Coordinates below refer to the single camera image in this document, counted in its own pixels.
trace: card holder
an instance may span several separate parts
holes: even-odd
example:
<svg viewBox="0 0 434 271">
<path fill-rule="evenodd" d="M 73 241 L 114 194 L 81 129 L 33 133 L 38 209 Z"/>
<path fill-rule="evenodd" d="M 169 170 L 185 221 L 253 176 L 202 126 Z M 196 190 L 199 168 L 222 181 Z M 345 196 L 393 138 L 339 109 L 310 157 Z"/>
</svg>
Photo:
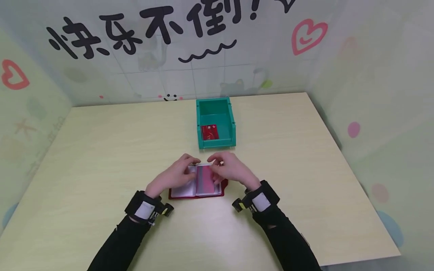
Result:
<svg viewBox="0 0 434 271">
<path fill-rule="evenodd" d="M 169 199 L 199 199 L 224 196 L 224 189 L 228 185 L 228 181 L 224 180 L 220 184 L 214 185 L 210 165 L 188 166 L 190 173 L 196 173 L 196 179 L 184 186 L 169 189 Z"/>
</svg>

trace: exclamation mark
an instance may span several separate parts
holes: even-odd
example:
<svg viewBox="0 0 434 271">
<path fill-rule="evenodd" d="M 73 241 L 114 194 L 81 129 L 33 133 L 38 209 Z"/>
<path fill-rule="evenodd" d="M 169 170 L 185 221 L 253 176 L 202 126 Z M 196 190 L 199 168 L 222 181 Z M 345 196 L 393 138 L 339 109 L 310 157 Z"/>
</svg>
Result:
<svg viewBox="0 0 434 271">
<path fill-rule="evenodd" d="M 257 11 L 259 7 L 259 0 L 253 0 L 252 1 L 252 11 Z M 253 12 L 250 14 L 250 20 L 256 19 L 256 12 Z"/>
</svg>

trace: hand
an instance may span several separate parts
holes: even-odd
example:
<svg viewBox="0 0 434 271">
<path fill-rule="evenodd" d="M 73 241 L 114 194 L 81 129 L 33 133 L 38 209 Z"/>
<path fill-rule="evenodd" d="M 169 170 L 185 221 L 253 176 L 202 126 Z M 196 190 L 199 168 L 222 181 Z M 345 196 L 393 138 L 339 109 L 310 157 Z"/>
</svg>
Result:
<svg viewBox="0 0 434 271">
<path fill-rule="evenodd" d="M 165 171 L 158 174 L 158 176 L 148 184 L 145 194 L 151 198 L 157 198 L 166 189 L 177 188 L 191 180 L 194 180 L 196 178 L 196 173 L 189 173 L 188 166 L 200 162 L 199 159 L 194 158 L 189 154 L 183 154 L 181 158 L 176 160 Z"/>
<path fill-rule="evenodd" d="M 228 151 L 214 153 L 208 158 L 208 162 L 213 160 L 214 162 L 210 168 L 214 173 L 214 184 L 219 184 L 224 179 L 228 179 L 240 182 L 250 191 L 254 191 L 261 186 L 258 177 L 235 154 Z"/>
</svg>

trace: teal storage box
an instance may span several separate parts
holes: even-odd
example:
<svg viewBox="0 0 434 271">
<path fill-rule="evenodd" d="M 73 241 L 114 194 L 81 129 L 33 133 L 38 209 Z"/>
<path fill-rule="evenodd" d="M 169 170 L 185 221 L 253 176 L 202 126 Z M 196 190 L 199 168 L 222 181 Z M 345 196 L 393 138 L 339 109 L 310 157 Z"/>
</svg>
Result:
<svg viewBox="0 0 434 271">
<path fill-rule="evenodd" d="M 237 144 L 235 120 L 229 97 L 196 100 L 199 149 Z"/>
</svg>

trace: light wooden tabletop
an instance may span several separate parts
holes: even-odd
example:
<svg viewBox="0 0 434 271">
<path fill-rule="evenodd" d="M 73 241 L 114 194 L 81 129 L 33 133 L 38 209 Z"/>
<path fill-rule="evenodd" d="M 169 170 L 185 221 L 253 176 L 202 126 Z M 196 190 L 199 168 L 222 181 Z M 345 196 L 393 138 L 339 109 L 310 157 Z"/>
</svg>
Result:
<svg viewBox="0 0 434 271">
<path fill-rule="evenodd" d="M 231 101 L 232 151 L 278 193 L 320 265 L 399 255 L 307 94 Z M 183 153 L 213 153 L 198 149 L 194 100 L 73 108 L 0 238 L 0 270 L 86 270 L 135 191 Z M 170 201 L 132 270 L 278 270 L 250 212 L 231 206 L 243 190 Z"/>
</svg>

